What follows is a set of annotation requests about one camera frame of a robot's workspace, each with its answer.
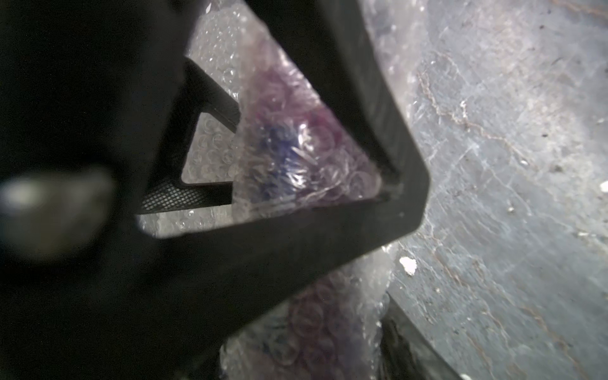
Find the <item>blurry object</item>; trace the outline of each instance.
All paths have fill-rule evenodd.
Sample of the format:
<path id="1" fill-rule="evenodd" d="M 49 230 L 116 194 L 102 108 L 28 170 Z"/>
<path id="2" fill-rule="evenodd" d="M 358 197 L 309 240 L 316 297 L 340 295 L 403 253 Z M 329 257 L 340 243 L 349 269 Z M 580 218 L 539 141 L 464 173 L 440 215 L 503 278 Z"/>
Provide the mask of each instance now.
<path id="1" fill-rule="evenodd" d="M 19 260 L 53 263 L 90 245 L 116 195 L 107 170 L 32 173 L 0 184 L 0 238 Z"/>

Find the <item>black plastic frame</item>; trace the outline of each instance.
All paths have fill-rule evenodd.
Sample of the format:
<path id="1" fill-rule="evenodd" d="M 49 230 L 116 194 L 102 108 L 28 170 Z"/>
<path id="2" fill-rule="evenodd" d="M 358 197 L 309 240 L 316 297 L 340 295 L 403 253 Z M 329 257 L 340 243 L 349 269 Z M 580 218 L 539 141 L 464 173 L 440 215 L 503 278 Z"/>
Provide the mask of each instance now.
<path id="1" fill-rule="evenodd" d="M 187 184 L 181 176 L 201 113 L 210 114 L 234 133 L 240 119 L 238 103 L 190 59 L 184 64 L 184 77 L 139 214 L 232 202 L 232 182 Z"/>
<path id="2" fill-rule="evenodd" d="M 111 220 L 75 259 L 32 266 L 0 242 L 1 355 L 18 378 L 171 376 L 193 356 L 215 358 L 227 336 L 321 275 L 419 226 L 429 175 L 356 0 L 248 3 L 378 163 L 382 196 L 167 240 L 145 235 L 134 214 L 183 87 L 200 3 L 9 1 L 0 181 L 102 164 L 119 184 Z"/>

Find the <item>bubble wrap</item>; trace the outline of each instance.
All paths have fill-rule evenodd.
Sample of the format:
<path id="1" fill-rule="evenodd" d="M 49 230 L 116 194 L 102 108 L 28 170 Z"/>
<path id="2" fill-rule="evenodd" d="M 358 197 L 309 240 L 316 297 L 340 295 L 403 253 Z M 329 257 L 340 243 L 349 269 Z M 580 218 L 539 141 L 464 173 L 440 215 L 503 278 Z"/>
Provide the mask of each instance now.
<path id="1" fill-rule="evenodd" d="M 235 4 L 211 11 L 222 5 L 222 2 L 211 2 L 206 8 L 208 12 L 197 23 L 188 56 L 238 100 L 239 29 L 236 21 L 245 6 Z M 201 114 L 182 171 L 182 180 L 186 183 L 232 181 L 236 169 L 233 138 L 234 134 L 214 117 Z"/>
<path id="2" fill-rule="evenodd" d="M 235 221 L 374 197 L 381 186 L 375 165 L 268 31 L 254 16 L 247 18 Z M 390 247 L 368 254 L 247 326 L 225 344 L 227 377 L 376 378 L 393 260 Z"/>
<path id="3" fill-rule="evenodd" d="M 420 40 L 426 34 L 427 0 L 358 0 L 365 25 L 399 109 L 412 122 L 418 87 L 416 69 L 421 59 Z"/>

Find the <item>gray stone surface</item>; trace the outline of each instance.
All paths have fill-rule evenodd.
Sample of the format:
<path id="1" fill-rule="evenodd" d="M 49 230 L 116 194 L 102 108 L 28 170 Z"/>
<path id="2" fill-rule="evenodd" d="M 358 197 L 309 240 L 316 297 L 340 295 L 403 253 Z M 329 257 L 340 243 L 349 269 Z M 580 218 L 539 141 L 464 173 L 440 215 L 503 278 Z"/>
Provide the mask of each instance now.
<path id="1" fill-rule="evenodd" d="M 606 378 L 608 4 L 427 12 L 411 129 L 434 183 L 390 292 L 473 379 Z"/>

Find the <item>black mesh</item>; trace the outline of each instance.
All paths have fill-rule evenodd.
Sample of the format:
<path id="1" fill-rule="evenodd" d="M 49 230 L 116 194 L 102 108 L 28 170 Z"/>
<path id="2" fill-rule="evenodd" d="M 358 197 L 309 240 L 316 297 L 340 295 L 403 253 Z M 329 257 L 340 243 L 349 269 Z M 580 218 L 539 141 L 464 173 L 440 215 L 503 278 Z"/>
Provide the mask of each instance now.
<path id="1" fill-rule="evenodd" d="M 140 213 L 156 213 L 199 207 L 229 204 L 232 200 L 232 183 L 177 187 L 166 179 L 148 191 L 143 198 Z"/>
<path id="2" fill-rule="evenodd" d="M 200 67 L 187 60 L 185 82 L 176 97 L 148 190 L 139 213 L 157 213 L 220 206 L 232 201 L 232 183 L 184 184 L 186 155 L 202 112 L 232 132 L 240 118 L 238 103 Z"/>

